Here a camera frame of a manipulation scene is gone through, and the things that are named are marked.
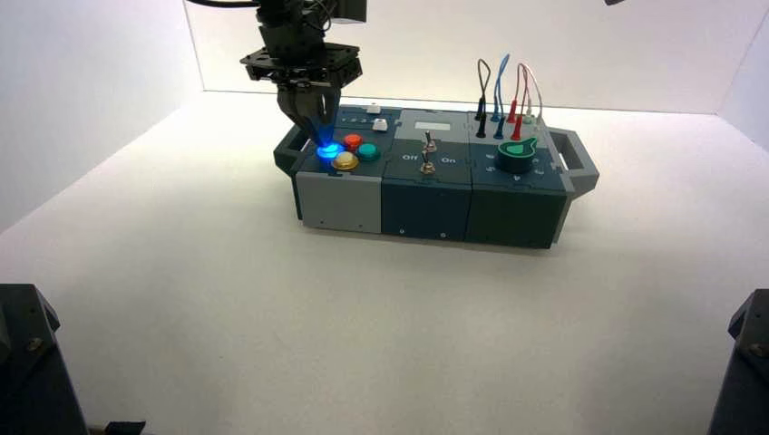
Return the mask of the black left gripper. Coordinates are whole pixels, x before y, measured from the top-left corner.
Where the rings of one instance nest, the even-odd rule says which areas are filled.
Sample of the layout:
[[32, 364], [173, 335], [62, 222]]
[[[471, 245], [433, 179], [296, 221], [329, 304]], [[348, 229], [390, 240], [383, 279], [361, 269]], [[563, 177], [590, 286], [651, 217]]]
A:
[[259, 31], [265, 46], [240, 63], [251, 80], [279, 85], [280, 110], [316, 145], [327, 146], [334, 136], [341, 88], [363, 74], [359, 48], [327, 43], [322, 31], [306, 24], [261, 26]]

